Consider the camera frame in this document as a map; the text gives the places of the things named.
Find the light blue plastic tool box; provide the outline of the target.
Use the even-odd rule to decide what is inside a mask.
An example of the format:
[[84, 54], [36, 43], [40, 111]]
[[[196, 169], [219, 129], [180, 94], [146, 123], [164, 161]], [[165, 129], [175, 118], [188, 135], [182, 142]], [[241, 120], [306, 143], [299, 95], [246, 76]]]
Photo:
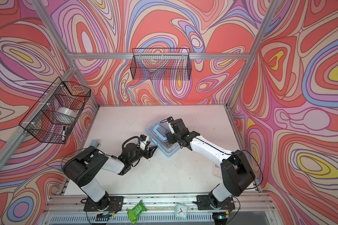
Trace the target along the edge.
[[180, 150], [178, 143], [170, 144], [166, 137], [166, 133], [170, 132], [167, 123], [157, 121], [149, 124], [145, 128], [145, 132], [166, 157], [171, 157]]

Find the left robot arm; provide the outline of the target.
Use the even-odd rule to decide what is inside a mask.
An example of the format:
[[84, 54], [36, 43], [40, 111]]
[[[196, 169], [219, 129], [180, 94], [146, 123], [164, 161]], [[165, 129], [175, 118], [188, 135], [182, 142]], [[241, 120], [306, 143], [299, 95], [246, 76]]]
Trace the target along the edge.
[[158, 146], [128, 143], [118, 157], [108, 156], [99, 149], [90, 146], [63, 165], [64, 174], [94, 203], [107, 204], [109, 195], [95, 178], [100, 170], [110, 171], [120, 176], [128, 173], [141, 158], [150, 159]]

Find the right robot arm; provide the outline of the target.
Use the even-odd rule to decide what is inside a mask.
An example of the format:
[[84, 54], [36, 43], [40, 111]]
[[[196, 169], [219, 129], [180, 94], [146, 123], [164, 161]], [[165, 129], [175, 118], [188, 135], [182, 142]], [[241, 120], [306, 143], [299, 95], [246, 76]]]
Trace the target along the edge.
[[255, 173], [243, 151], [217, 146], [200, 133], [190, 131], [182, 119], [169, 117], [164, 121], [170, 129], [166, 133], [170, 144], [177, 143], [181, 148], [199, 153], [221, 169], [222, 182], [208, 194], [212, 206], [217, 207], [229, 197], [239, 197], [254, 182]]

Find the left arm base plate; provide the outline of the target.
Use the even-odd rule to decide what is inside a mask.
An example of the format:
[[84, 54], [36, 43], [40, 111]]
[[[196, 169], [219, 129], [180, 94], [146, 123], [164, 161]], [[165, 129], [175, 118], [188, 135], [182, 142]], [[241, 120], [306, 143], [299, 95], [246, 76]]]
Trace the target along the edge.
[[85, 212], [118, 212], [122, 210], [124, 202], [123, 196], [103, 197], [100, 201], [95, 202], [88, 197], [84, 204]]

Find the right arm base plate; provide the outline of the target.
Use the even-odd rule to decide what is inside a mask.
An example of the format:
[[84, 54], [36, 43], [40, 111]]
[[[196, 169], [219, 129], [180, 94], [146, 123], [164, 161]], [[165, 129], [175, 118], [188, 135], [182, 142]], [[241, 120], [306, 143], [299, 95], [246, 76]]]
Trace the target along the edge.
[[232, 197], [228, 197], [220, 202], [210, 195], [197, 195], [196, 201], [193, 201], [193, 203], [197, 205], [198, 210], [200, 211], [226, 210], [230, 212], [236, 208]]

